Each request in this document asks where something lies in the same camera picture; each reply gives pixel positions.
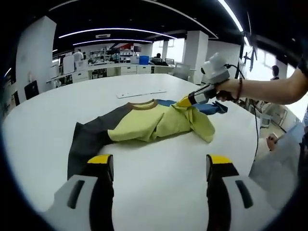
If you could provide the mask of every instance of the black ceiling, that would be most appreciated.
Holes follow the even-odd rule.
[[[238,17],[246,32],[250,31],[247,12],[250,16],[252,34],[257,38],[259,47],[271,51],[284,59],[300,55],[298,23],[301,29],[308,28],[306,17],[307,3],[303,0],[225,0]],[[72,44],[96,40],[97,34],[111,34],[111,39],[146,39],[152,34],[132,31],[97,31],[78,34],[59,39],[63,34],[80,30],[124,27],[150,30],[159,33],[182,30],[174,34],[184,38],[185,31],[202,30],[214,36],[187,17],[163,6],[144,0],[76,0],[70,1],[52,11],[49,9],[66,2],[65,0],[28,0],[18,3],[9,2],[12,9],[10,16],[3,16],[6,54],[13,57],[16,42],[23,28],[41,16],[47,15],[57,23],[54,48],[59,52],[72,49]],[[218,0],[158,0],[172,7],[207,27],[217,34],[219,40],[240,44],[242,37],[232,19],[222,8]]]

